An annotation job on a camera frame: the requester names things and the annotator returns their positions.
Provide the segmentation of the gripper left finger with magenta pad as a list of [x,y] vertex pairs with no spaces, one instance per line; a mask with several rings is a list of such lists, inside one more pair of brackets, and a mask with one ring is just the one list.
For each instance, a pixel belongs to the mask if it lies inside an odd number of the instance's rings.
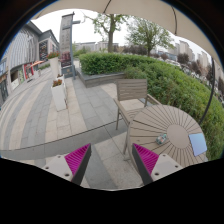
[[43,170],[80,185],[90,156],[91,144],[86,144],[65,156],[56,155],[43,167]]

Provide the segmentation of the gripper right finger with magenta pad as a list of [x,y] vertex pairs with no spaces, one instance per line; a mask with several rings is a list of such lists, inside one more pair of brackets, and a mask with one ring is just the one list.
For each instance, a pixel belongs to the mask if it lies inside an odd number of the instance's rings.
[[132,154],[144,185],[182,169],[169,155],[158,155],[137,144],[132,145]]

